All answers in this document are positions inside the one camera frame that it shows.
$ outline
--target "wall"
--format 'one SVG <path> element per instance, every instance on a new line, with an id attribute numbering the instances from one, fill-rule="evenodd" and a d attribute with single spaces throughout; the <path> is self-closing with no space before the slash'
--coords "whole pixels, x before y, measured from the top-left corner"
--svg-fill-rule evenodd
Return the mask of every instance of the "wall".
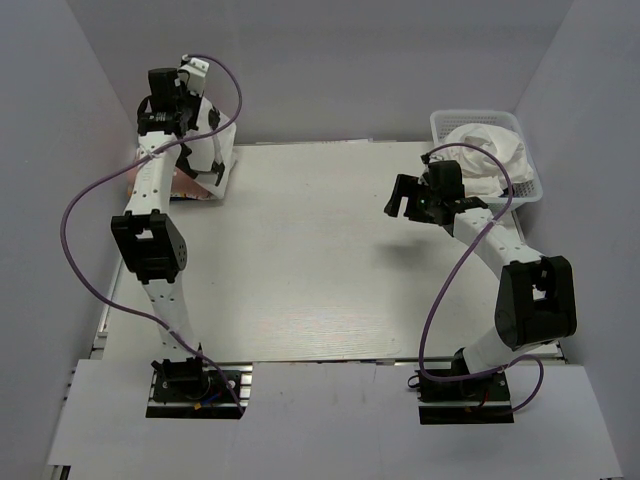
<path id="1" fill-rule="evenodd" d="M 571 0 L 68 0 L 133 118 L 146 70 L 217 55 L 240 142 L 421 140 L 442 108 L 512 111 Z M 214 76 L 212 100 L 235 107 Z"/>
<path id="2" fill-rule="evenodd" d="M 71 369 L 89 353 L 100 305 L 66 265 L 66 202 L 131 158 L 132 126 L 63 0 L 5 2 L 0 16 L 0 476 L 39 479 Z M 106 187 L 78 208 L 72 247 L 95 284 L 110 284 Z"/>
<path id="3" fill-rule="evenodd" d="M 527 238 L 574 265 L 583 363 L 625 478 L 640 478 L 640 3 L 577 0 L 516 114 L 544 198 Z"/>

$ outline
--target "robotic arm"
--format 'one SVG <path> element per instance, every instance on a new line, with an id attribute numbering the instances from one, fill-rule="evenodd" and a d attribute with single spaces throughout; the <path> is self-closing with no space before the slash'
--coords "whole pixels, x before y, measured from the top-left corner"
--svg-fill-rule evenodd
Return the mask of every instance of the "robotic arm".
<path id="1" fill-rule="evenodd" d="M 140 150 L 195 134 L 211 132 L 226 118 L 203 96 L 209 64 L 184 57 L 179 68 L 149 71 L 151 95 L 138 108 Z M 187 264 L 184 238 L 168 216 L 175 167 L 217 198 L 226 190 L 234 164 L 235 125 L 219 134 L 172 147 L 142 166 L 123 215 L 111 219 L 111 231 L 129 271 L 147 292 L 156 316 L 189 345 L 195 345 L 182 291 Z M 160 328 L 162 342 L 178 343 Z"/>
<path id="2" fill-rule="evenodd" d="M 492 221 L 492 212 L 479 198 L 465 198 L 457 162 L 423 160 L 427 166 L 420 178 L 398 175 L 385 213 L 397 217 L 406 197 L 404 216 L 409 220 L 442 226 L 471 245 Z M 456 353 L 454 375 L 509 364 L 529 350 L 575 333 L 571 266 L 564 257 L 543 256 L 501 225 L 495 225 L 474 252 L 500 279 L 495 325 Z"/>

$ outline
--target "white laundry basket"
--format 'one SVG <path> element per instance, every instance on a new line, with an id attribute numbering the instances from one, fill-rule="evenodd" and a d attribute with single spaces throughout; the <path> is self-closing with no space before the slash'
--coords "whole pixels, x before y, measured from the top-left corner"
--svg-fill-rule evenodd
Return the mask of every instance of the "white laundry basket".
<path id="1" fill-rule="evenodd" d="M 520 205 L 529 202 L 537 202 L 542 198 L 542 185 L 538 171 L 533 164 L 531 152 L 518 123 L 518 119 L 509 112 L 495 110 L 437 110 L 431 114 L 431 132 L 435 146 L 442 145 L 444 139 L 456 128 L 468 123 L 484 123 L 485 125 L 497 125 L 517 133 L 525 145 L 527 161 L 533 169 L 533 180 L 514 185 L 514 198 L 510 210 L 515 210 Z M 507 203 L 506 198 L 480 197 L 489 208 L 497 211 Z"/>

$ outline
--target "table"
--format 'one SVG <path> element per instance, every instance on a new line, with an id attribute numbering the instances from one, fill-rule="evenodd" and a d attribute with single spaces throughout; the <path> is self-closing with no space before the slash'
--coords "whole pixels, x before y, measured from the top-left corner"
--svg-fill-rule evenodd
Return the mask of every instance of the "table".
<path id="1" fill-rule="evenodd" d="M 189 252 L 187 306 L 205 352 L 228 363 L 416 358 L 427 311 L 465 248 L 442 228 L 383 213 L 396 175 L 422 173 L 428 148 L 237 147 L 224 201 L 173 203 Z M 511 216 L 504 224 L 518 234 Z M 497 288 L 472 256 L 442 302 L 427 357 L 449 357 L 490 328 Z M 124 268 L 114 299 L 151 311 Z M 107 325 L 105 359 L 159 356 L 151 322 L 110 310 Z"/>

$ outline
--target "purple cable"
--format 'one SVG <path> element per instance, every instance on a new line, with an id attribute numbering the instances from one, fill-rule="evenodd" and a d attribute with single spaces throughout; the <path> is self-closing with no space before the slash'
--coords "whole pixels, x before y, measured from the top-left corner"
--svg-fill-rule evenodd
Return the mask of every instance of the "purple cable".
<path id="1" fill-rule="evenodd" d="M 165 151 L 167 151 L 168 149 L 170 149 L 172 147 L 175 147 L 177 145 L 182 145 L 184 143 L 192 142 L 194 140 L 200 140 L 200 139 L 203 139 L 203 138 L 208 138 L 208 137 L 212 137 L 214 135 L 217 135 L 218 133 L 223 131 L 225 128 L 227 128 L 231 124 L 233 124 L 233 122 L 235 122 L 236 119 L 238 118 L 238 116 L 240 115 L 240 110 L 242 109 L 242 90 L 240 89 L 240 84 L 238 83 L 238 80 L 236 79 L 235 75 L 231 72 L 231 70 L 229 70 L 229 68 L 226 65 L 224 65 L 220 60 L 218 60 L 216 58 L 213 58 L 213 57 L 211 57 L 209 55 L 192 54 L 192 55 L 187 55 L 187 57 L 189 57 L 189 58 L 194 58 L 194 57 L 195 58 L 203 58 L 205 60 L 209 60 L 211 62 L 214 62 L 217 65 L 219 65 L 229 75 L 229 78 L 231 78 L 231 81 L 235 85 L 236 90 L 238 92 L 238 106 L 237 106 L 236 111 L 233 114 L 233 116 L 224 125 L 222 125 L 221 127 L 216 128 L 215 130 L 213 130 L 213 131 L 211 131 L 209 133 L 203 133 L 201 135 L 195 135 L 195 136 L 189 137 L 189 138 L 181 138 L 181 139 L 178 139 L 178 140 L 174 140 L 172 142 L 165 143 L 164 145 L 161 145 L 158 148 L 156 148 L 155 150 L 153 150 L 151 153 L 148 153 L 148 154 L 144 155 L 140 160 L 137 160 L 137 161 L 133 162 L 132 164 L 121 168 L 120 170 L 117 170 L 117 171 L 115 171 L 115 172 L 113 172 L 113 173 L 111 173 L 111 174 L 109 174 L 109 175 L 107 175 L 105 177 L 102 177 L 99 180 L 96 180 L 95 182 L 93 182 L 91 185 L 88 185 L 87 187 L 83 188 L 75 197 L 73 197 L 73 199 L 69 202 L 69 205 L 67 205 L 67 208 L 64 210 L 64 213 L 62 214 L 62 221 L 60 222 L 60 243 L 62 244 L 62 251 L 64 252 L 64 256 L 66 257 L 67 262 L 69 262 L 69 266 L 71 266 L 71 269 L 73 270 L 73 273 L 75 273 L 76 277 L 78 277 L 78 280 L 80 280 L 82 285 L 84 285 L 84 287 L 87 290 L 89 290 L 89 292 L 91 292 L 91 294 L 94 297 L 96 297 L 98 300 L 100 300 L 104 304 L 106 304 L 106 305 L 108 305 L 108 306 L 110 306 L 112 308 L 115 308 L 116 310 L 120 310 L 120 311 L 125 312 L 125 313 L 130 313 L 132 315 L 138 315 L 139 317 L 147 318 L 149 320 L 154 321 L 155 323 L 160 325 L 162 328 L 164 328 L 169 333 L 169 335 L 171 335 L 175 339 L 175 341 L 178 342 L 178 344 L 182 348 L 184 348 L 187 352 L 189 352 L 191 355 L 193 355 L 195 357 L 201 358 L 205 363 L 211 365 L 213 368 L 216 369 L 216 371 L 220 374 L 220 376 L 224 380 L 225 385 L 226 385 L 227 389 L 229 390 L 229 393 L 231 394 L 231 397 L 233 398 L 233 401 L 238 406 L 238 410 L 240 410 L 240 413 L 244 413 L 244 407 L 240 403 L 240 399 L 236 395 L 236 392 L 233 390 L 233 387 L 230 385 L 229 380 L 227 379 L 227 376 L 224 374 L 224 371 L 218 366 L 217 363 L 215 363 L 213 360 L 211 360 L 209 357 L 207 357 L 203 353 L 195 350 L 190 345 L 188 345 L 182 339 L 182 337 L 179 334 L 177 334 L 176 332 L 172 331 L 169 328 L 169 325 L 164 320 L 162 320 L 161 318 L 158 318 L 155 315 L 151 315 L 151 314 L 146 313 L 146 312 L 142 312 L 140 310 L 136 310 L 134 308 L 130 308 L 130 307 L 126 307 L 124 305 L 120 305 L 119 303 L 116 303 L 113 300 L 108 299 L 102 293 L 100 293 L 93 285 L 91 285 L 89 280 L 84 276 L 84 274 L 82 273 L 82 271 L 78 267 L 78 264 L 76 263 L 75 259 L 73 258 L 73 255 L 71 254 L 71 250 L 69 249 L 69 242 L 67 240 L 67 223 L 69 221 L 69 215 L 71 215 L 71 211 L 76 206 L 76 204 L 82 199 L 82 197 L 84 197 L 91 190 L 93 190 L 96 187 L 99 187 L 100 185 L 108 182 L 109 180 L 112 180 L 112 179 L 116 178 L 119 175 L 122 175 L 125 172 L 128 172 L 129 170 L 132 170 L 132 169 L 134 169 L 136 167 L 144 165 L 145 163 L 147 163 L 148 161 L 153 159 L 154 156 L 159 155 L 162 152 L 165 152 Z"/>
<path id="2" fill-rule="evenodd" d="M 454 265 L 453 269 L 451 270 L 451 273 L 449 273 L 449 276 L 447 277 L 447 279 L 445 280 L 444 284 L 442 285 L 442 288 L 438 292 L 438 295 L 436 295 L 436 298 L 433 301 L 433 304 L 431 305 L 431 309 L 429 310 L 429 314 L 427 315 L 427 320 L 426 320 L 426 322 L 424 324 L 424 329 L 422 331 L 422 337 L 420 338 L 420 351 L 419 351 L 419 354 L 418 354 L 418 363 L 420 365 L 420 373 L 425 378 L 427 378 L 427 379 L 429 379 L 429 380 L 431 380 L 433 382 L 440 382 L 440 383 L 460 382 L 460 381 L 463 381 L 463 380 L 471 380 L 471 379 L 474 379 L 474 378 L 481 378 L 481 377 L 486 377 L 488 375 L 493 375 L 494 373 L 498 373 L 498 372 L 500 372 L 500 371 L 502 371 L 502 370 L 504 370 L 506 368 L 509 368 L 509 367 L 515 365 L 516 363 L 521 362 L 522 360 L 533 360 L 538 364 L 538 367 L 540 368 L 540 376 L 538 378 L 538 383 L 537 383 L 536 387 L 534 388 L 532 394 L 524 402 L 522 402 L 520 405 L 512 408 L 509 411 L 503 412 L 503 413 L 513 413 L 513 412 L 517 412 L 521 408 L 524 408 L 526 405 L 528 405 L 531 402 L 531 400 L 533 400 L 533 398 L 538 394 L 538 391 L 540 390 L 540 387 L 542 386 L 542 379 L 544 378 L 544 366 L 542 365 L 542 362 L 540 361 L 540 359 L 538 357 L 536 357 L 534 355 L 526 355 L 525 354 L 525 355 L 521 355 L 518 358 L 514 359 L 508 365 L 502 365 L 500 367 L 491 368 L 491 369 L 485 370 L 483 372 L 470 373 L 468 375 L 456 375 L 456 376 L 451 376 L 451 377 L 438 377 L 438 376 L 435 376 L 435 375 L 431 375 L 429 372 L 426 371 L 426 369 L 424 367 L 424 350 L 425 350 L 425 347 L 427 345 L 427 335 L 429 333 L 429 329 L 431 328 L 431 324 L 433 323 L 433 318 L 435 317 L 436 311 L 438 310 L 438 307 L 440 306 L 440 303 L 442 302 L 442 299 L 444 298 L 445 293 L 447 293 L 447 290 L 451 286 L 451 283 L 453 282 L 453 279 L 457 275 L 458 271 L 460 270 L 460 268 L 462 267 L 464 262 L 466 262 L 467 259 L 471 256 L 471 254 L 473 253 L 475 248 L 478 246 L 478 244 L 482 241 L 482 239 L 487 236 L 489 231 L 495 225 L 495 222 L 500 220 L 500 218 L 502 218 L 502 216 L 509 211 L 509 207 L 511 206 L 511 203 L 513 202 L 513 184 L 511 183 L 511 178 L 509 178 L 509 173 L 507 172 L 507 169 L 504 167 L 504 165 L 502 165 L 502 162 L 500 162 L 500 160 L 498 160 L 494 155 L 492 155 L 491 153 L 487 152 L 486 150 L 484 150 L 484 149 L 482 149 L 480 147 L 476 147 L 475 145 L 468 144 L 468 143 L 455 142 L 455 143 L 447 143 L 447 144 L 444 144 L 444 145 L 440 145 L 440 146 L 432 149 L 431 151 L 429 151 L 426 154 L 426 157 L 430 158 L 431 155 L 433 155 L 434 153 L 436 153 L 436 152 L 438 152 L 440 150 L 443 150 L 445 148 L 449 148 L 449 147 L 470 148 L 472 150 L 480 152 L 480 153 L 486 155 L 487 157 L 489 157 L 491 159 L 491 161 L 493 161 L 493 163 L 495 163 L 496 166 L 500 169 L 500 171 L 502 172 L 502 175 L 504 175 L 505 181 L 507 182 L 507 191 L 509 193 L 509 196 L 507 198 L 507 202 L 505 203 L 504 207 L 502 207 L 502 209 L 498 213 L 496 213 L 496 215 L 493 217 L 492 221 L 490 221 L 489 223 L 487 223 L 487 225 L 485 225 L 485 227 L 480 231 L 478 236 L 473 240 L 473 242 L 471 242 L 471 245 L 469 245 L 467 250 L 462 254 L 462 256 L 460 257 L 458 262 Z"/>

